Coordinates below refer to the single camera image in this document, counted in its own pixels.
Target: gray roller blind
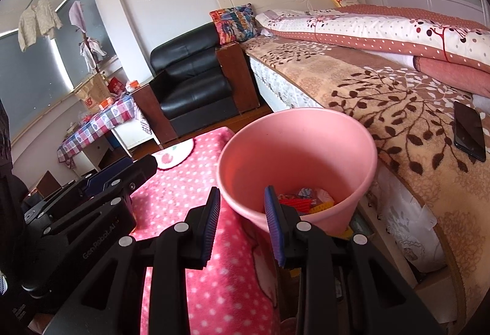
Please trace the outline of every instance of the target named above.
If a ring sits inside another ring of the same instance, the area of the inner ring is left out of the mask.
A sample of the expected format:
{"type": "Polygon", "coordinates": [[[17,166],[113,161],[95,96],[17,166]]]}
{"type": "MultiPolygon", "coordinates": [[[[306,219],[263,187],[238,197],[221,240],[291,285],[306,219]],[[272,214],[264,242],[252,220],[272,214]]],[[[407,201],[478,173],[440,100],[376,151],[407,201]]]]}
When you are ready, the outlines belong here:
{"type": "Polygon", "coordinates": [[[11,140],[70,91],[49,39],[39,37],[23,53],[17,32],[0,38],[0,98],[8,114],[11,140]]]}
{"type": "MultiPolygon", "coordinates": [[[[89,70],[85,64],[85,59],[80,55],[80,42],[82,32],[77,31],[78,27],[71,25],[69,11],[76,0],[67,0],[58,10],[63,26],[56,32],[56,44],[65,65],[66,71],[73,86],[77,86],[88,74],[89,70]]],[[[100,18],[99,10],[95,0],[79,0],[82,5],[83,16],[87,25],[87,36],[95,38],[102,43],[102,50],[107,52],[106,57],[112,57],[116,53],[112,47],[109,36],[100,18]]]]}

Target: pink bucket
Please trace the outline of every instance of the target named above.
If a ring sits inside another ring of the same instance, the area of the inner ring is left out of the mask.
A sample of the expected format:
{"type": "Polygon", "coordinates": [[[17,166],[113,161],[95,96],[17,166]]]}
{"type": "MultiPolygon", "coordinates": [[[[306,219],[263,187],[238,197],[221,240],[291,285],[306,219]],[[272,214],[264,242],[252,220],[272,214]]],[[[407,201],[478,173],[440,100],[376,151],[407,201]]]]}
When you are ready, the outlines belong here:
{"type": "Polygon", "coordinates": [[[236,212],[267,232],[266,186],[277,194],[322,188],[340,202],[301,219],[334,235],[345,231],[376,164],[374,141],[355,119],[324,108],[295,108],[240,130],[221,153],[217,183],[236,212]]]}

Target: black leather sofa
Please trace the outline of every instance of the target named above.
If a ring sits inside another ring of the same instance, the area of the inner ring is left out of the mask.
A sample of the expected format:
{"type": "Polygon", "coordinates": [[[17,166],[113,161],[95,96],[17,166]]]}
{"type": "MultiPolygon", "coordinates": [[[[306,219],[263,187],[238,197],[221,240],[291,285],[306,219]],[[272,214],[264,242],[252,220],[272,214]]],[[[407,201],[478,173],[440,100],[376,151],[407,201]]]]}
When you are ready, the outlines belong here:
{"type": "Polygon", "coordinates": [[[239,113],[217,59],[219,47],[219,35],[210,22],[151,52],[155,78],[150,86],[178,137],[239,113]]]}

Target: checkered tablecloth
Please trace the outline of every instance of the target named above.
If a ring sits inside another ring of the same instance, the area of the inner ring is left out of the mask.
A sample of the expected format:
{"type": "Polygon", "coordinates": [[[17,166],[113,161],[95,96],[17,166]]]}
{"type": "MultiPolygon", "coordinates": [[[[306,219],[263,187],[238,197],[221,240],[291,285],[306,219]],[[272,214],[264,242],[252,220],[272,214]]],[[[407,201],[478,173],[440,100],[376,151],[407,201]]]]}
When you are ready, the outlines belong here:
{"type": "Polygon", "coordinates": [[[75,167],[72,157],[82,151],[99,137],[123,124],[130,119],[137,118],[142,129],[151,134],[151,128],[145,117],[135,104],[131,95],[117,100],[113,105],[95,114],[89,122],[68,137],[58,148],[58,161],[64,162],[70,169],[75,167]]]}

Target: black phone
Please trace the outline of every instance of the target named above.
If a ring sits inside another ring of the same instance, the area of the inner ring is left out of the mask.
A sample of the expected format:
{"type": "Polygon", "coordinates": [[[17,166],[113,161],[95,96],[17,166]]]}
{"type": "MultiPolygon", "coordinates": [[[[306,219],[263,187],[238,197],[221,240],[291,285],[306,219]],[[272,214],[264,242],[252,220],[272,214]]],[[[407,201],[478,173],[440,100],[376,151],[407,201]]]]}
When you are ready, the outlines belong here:
{"type": "Polygon", "coordinates": [[[479,113],[457,101],[454,102],[454,145],[479,161],[487,159],[479,113]]]}

